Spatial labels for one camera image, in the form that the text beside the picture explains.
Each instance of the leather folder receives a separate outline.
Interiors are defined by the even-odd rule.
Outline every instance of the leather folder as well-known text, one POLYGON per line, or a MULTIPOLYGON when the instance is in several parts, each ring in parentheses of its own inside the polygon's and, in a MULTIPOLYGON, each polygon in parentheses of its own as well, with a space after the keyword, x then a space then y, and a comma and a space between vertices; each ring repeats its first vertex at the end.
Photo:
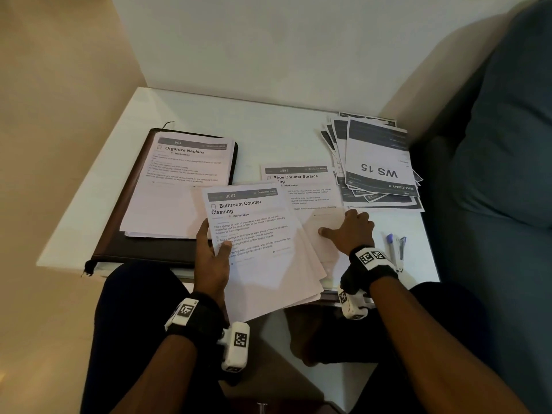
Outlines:
MULTIPOLYGON (((150 129, 144 142, 138 158, 134 162, 129 177, 121 190, 119 199, 113 208, 106 227, 98 241, 94 253, 89 261, 85 263, 85 272, 88 275, 94 273, 94 269, 99 262, 126 263, 132 261, 149 261, 166 263, 174 268, 193 268, 196 259, 196 241, 194 239, 168 239, 168 238, 137 238, 127 237, 120 231, 122 218, 134 193, 134 187, 140 177, 142 166, 146 161, 148 152, 153 144, 157 132, 179 132, 189 133, 191 135, 206 136, 210 138, 220 138, 220 136, 204 135, 201 133, 173 131, 168 129, 150 129)), ((235 143, 232 165, 230 167, 230 177, 228 184, 232 184, 236 159, 238 154, 238 144, 235 143)))

